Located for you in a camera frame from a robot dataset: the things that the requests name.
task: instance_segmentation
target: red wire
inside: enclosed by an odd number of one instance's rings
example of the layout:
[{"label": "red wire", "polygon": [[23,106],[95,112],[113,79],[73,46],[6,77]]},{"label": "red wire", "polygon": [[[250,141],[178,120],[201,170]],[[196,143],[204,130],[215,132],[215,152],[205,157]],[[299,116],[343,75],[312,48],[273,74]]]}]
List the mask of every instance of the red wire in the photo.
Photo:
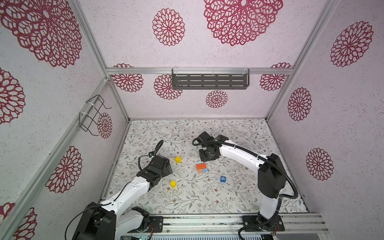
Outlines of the red wire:
[{"label": "red wire", "polygon": [[151,231],[151,235],[149,236],[149,239],[148,240],[151,240],[151,238],[152,238],[152,235],[153,235],[153,225],[152,225],[152,223],[150,223],[150,225],[151,225],[151,227],[152,227],[152,231]]},{"label": "red wire", "polygon": [[276,227],[273,226],[275,228],[275,232],[273,234],[276,234],[280,230],[280,226],[277,223],[275,223],[275,225],[277,225],[278,229],[276,230]]}]

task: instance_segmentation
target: red flower pattern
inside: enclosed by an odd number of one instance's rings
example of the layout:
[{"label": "red flower pattern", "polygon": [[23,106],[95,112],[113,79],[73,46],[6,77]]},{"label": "red flower pattern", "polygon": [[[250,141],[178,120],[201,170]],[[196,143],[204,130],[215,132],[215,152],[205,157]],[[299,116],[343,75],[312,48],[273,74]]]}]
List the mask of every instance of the red flower pattern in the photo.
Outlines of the red flower pattern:
[{"label": "red flower pattern", "polygon": [[0,68],[0,124],[18,118],[25,106],[25,95],[19,81]]},{"label": "red flower pattern", "polygon": [[310,174],[318,180],[327,180],[333,173],[331,156],[321,148],[312,149],[307,155],[307,168]]},{"label": "red flower pattern", "polygon": [[66,68],[79,58],[80,29],[66,0],[1,0],[0,16],[38,60]]},{"label": "red flower pattern", "polygon": [[164,99],[178,98],[183,90],[176,90],[172,87],[172,76],[169,74],[163,74],[156,78],[153,85],[157,95]]},{"label": "red flower pattern", "polygon": [[244,45],[265,33],[283,0],[204,0],[207,28],[221,43]]},{"label": "red flower pattern", "polygon": [[[129,64],[119,63],[115,68],[133,68]],[[115,74],[111,76],[113,82],[127,92],[136,92],[143,86],[143,78],[141,74]]]},{"label": "red flower pattern", "polygon": [[[290,68],[289,63],[278,63],[272,65],[272,68]],[[285,74],[263,74],[260,78],[260,86],[268,91],[279,89],[287,75]]]},{"label": "red flower pattern", "polygon": [[97,121],[97,130],[102,138],[108,138],[112,133],[112,119],[108,113],[102,113]]},{"label": "red flower pattern", "polygon": [[9,211],[13,208],[15,204],[7,202],[6,204],[0,206],[0,224],[8,215]]},{"label": "red flower pattern", "polygon": [[363,56],[372,42],[372,26],[368,22],[355,22],[336,38],[331,49],[331,61],[338,67],[351,65]]},{"label": "red flower pattern", "polygon": [[70,146],[45,186],[50,192],[68,191],[79,179],[83,167],[82,161],[79,150]]},{"label": "red flower pattern", "polygon": [[28,215],[24,217],[22,224],[17,228],[13,235],[13,240],[31,240],[35,235],[35,228],[37,226],[36,217],[37,214],[35,213],[35,208],[31,207]]},{"label": "red flower pattern", "polygon": [[307,89],[294,90],[288,101],[289,116],[295,121],[303,120],[310,112],[311,103],[311,95]]},{"label": "red flower pattern", "polygon": [[174,46],[184,37],[183,18],[173,9],[163,8],[158,11],[152,24],[156,38],[166,46]]},{"label": "red flower pattern", "polygon": [[227,103],[228,95],[224,91],[214,90],[205,98],[205,102],[211,108],[219,108]]}]

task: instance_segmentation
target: cable tie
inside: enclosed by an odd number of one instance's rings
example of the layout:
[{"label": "cable tie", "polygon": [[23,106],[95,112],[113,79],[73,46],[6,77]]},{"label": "cable tie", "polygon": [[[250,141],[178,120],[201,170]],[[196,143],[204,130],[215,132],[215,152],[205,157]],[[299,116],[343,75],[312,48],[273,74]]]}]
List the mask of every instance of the cable tie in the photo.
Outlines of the cable tie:
[{"label": "cable tie", "polygon": [[85,112],[81,112],[81,113],[84,113],[84,114],[88,115],[91,118],[91,116],[88,113],[85,113]]}]

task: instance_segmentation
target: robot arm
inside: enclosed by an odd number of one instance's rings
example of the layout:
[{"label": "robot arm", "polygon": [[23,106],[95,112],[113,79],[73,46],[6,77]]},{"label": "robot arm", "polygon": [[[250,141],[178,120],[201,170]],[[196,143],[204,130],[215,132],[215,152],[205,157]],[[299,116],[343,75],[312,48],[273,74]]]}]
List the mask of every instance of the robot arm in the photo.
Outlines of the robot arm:
[{"label": "robot arm", "polygon": [[153,155],[148,166],[120,192],[100,204],[92,202],[86,207],[72,240],[113,240],[133,229],[147,229],[147,211],[134,207],[128,213],[124,212],[137,198],[156,186],[162,177],[172,173],[169,159],[156,155],[156,150]]},{"label": "robot arm", "polygon": [[[226,140],[225,142],[235,144],[231,140]],[[222,145],[220,147],[220,154],[223,157],[229,157],[235,160],[236,162],[243,164],[247,168],[253,170],[256,174],[260,169],[259,166],[262,166],[265,163],[262,159],[267,159],[267,155],[260,154],[259,157],[255,157],[236,147],[231,147],[226,145]],[[265,194],[263,194],[262,205],[259,210],[260,214],[264,218],[270,219],[274,215],[277,209],[277,205],[278,205],[278,198],[267,197]]]},{"label": "robot arm", "polygon": [[[237,146],[223,135],[213,138],[206,132],[203,132],[194,139],[192,144],[195,146],[201,145],[206,148],[199,150],[200,159],[203,162],[212,161],[220,156],[224,156],[253,170],[258,175],[257,186],[263,194],[262,205],[259,210],[260,222],[267,221],[276,216],[275,213],[280,208],[280,194],[287,180],[286,172],[279,156],[275,154],[267,156],[246,151],[246,149]],[[272,167],[270,163],[274,164],[275,167],[277,166],[282,172]],[[288,197],[297,198],[297,195],[288,195]]]}]

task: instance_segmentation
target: floral tablecloth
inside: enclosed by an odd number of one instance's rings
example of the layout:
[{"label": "floral tablecloth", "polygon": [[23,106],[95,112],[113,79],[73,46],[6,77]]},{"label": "floral tablecloth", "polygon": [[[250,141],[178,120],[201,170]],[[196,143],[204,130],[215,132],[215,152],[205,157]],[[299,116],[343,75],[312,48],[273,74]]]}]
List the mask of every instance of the floral tablecloth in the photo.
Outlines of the floral tablecloth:
[{"label": "floral tablecloth", "polygon": [[[151,214],[258,212],[262,194],[252,170],[234,160],[220,157],[206,162],[207,173],[197,173],[196,164],[202,163],[199,158],[201,148],[193,146],[191,141],[203,131],[213,137],[219,134],[227,136],[254,152],[280,156],[265,120],[261,119],[135,120],[129,127],[108,197],[136,176],[139,171],[138,157],[154,150],[162,139],[164,144],[158,154],[170,159],[173,174],[162,178],[156,187],[139,197],[132,206],[140,206]],[[180,164],[174,160],[177,156],[182,158]],[[142,167],[148,162],[149,159],[144,158]],[[220,182],[221,176],[226,177],[225,183]],[[177,183],[175,188],[170,186],[172,180]],[[288,183],[284,193],[293,193]],[[280,212],[307,212],[307,209],[299,197],[283,199]]]}]

